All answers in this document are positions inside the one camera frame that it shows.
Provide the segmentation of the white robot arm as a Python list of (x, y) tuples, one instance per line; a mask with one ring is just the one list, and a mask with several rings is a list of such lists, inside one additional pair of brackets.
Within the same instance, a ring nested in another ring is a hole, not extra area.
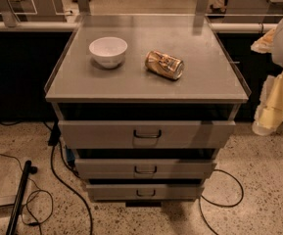
[[(270, 53), (272, 62), (283, 69), (283, 19), (251, 46), (257, 53)], [(283, 71), (269, 75), (263, 84), (252, 131), (260, 136), (270, 135), (283, 122)]]

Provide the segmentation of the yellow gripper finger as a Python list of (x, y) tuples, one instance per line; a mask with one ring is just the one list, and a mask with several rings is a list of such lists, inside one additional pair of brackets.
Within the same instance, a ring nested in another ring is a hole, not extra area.
[(270, 53), (273, 47), (275, 29), (269, 30), (264, 36), (255, 41), (251, 50), (260, 54)]
[(269, 75), (263, 84), (252, 131), (260, 136), (275, 132), (283, 122), (283, 71)]

